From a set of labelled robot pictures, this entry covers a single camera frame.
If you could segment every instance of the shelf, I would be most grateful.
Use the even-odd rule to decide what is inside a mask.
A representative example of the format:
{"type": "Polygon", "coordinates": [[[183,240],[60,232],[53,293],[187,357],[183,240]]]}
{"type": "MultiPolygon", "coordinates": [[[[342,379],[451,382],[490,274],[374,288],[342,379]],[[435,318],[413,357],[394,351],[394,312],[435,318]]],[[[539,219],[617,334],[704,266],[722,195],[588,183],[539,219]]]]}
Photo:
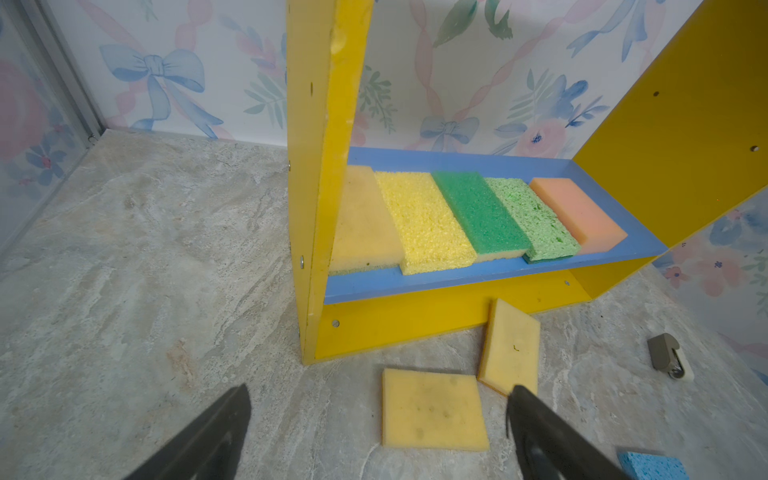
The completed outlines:
{"type": "Polygon", "coordinates": [[[534,177],[571,178],[627,232],[628,237],[610,252],[577,255],[564,260],[533,264],[526,263],[522,258],[493,260],[466,268],[408,276],[402,275],[398,267],[329,276],[326,287],[326,305],[500,280],[534,273],[567,270],[580,266],[657,257],[667,251],[666,245],[661,243],[640,221],[570,160],[352,147],[349,149],[348,164],[368,165],[375,171],[477,171],[483,177],[521,178],[527,183],[534,177]]]}

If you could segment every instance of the blue sponge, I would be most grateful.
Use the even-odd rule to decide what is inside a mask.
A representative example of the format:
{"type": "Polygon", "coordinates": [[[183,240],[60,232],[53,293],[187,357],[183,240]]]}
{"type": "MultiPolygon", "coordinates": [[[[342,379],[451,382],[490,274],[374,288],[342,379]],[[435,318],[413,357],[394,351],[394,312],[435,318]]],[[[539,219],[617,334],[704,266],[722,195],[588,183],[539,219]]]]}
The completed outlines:
{"type": "Polygon", "coordinates": [[[619,454],[619,463],[635,480],[690,480],[677,458],[623,452],[619,454]]]}

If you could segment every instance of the yellow sponge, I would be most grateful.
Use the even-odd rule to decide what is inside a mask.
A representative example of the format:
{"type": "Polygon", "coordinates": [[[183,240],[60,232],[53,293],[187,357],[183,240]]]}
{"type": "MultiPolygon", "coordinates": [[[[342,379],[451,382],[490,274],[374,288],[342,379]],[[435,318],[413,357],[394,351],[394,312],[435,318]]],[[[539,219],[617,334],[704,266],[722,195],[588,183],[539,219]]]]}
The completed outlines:
{"type": "Polygon", "coordinates": [[[329,273],[343,275],[397,266],[402,244],[371,167],[350,165],[341,194],[329,273]]]}
{"type": "Polygon", "coordinates": [[[382,380],[385,447],[488,450],[474,376],[384,369],[382,380]]]}
{"type": "Polygon", "coordinates": [[[392,219],[406,252],[403,275],[470,266],[472,248],[432,175],[376,172],[392,219]]]}
{"type": "Polygon", "coordinates": [[[504,300],[494,300],[478,380],[504,395],[522,385],[538,391],[541,324],[504,300]]]}

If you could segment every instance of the gray marble surface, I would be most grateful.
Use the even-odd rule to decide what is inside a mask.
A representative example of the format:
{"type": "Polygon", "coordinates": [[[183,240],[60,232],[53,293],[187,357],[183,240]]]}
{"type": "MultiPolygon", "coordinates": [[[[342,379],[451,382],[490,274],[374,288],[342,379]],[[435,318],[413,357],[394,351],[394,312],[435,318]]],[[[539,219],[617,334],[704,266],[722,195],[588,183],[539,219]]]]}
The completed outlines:
{"type": "MultiPolygon", "coordinates": [[[[107,132],[0,261],[1,477],[121,478],[244,382],[239,478],[519,478],[484,386],[489,452],[379,444],[384,366],[474,374],[481,329],[301,365],[286,184],[279,148],[107,132]]],[[[646,269],[536,315],[540,397],[610,458],[765,478],[768,388],[665,288],[646,269]],[[693,383],[650,367],[664,331],[693,383]]]]}

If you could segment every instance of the dark green sponge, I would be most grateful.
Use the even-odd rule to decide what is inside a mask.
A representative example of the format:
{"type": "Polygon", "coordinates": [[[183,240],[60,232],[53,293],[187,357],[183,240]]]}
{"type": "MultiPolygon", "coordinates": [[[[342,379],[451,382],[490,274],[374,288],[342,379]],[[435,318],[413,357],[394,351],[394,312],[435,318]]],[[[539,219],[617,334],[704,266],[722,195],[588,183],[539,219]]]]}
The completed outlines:
{"type": "Polygon", "coordinates": [[[476,262],[516,258],[531,241],[476,172],[432,173],[445,201],[478,253],[476,262]]]}
{"type": "Polygon", "coordinates": [[[525,254],[529,263],[572,257],[581,249],[550,207],[519,178],[486,178],[512,218],[531,239],[525,254]]]}

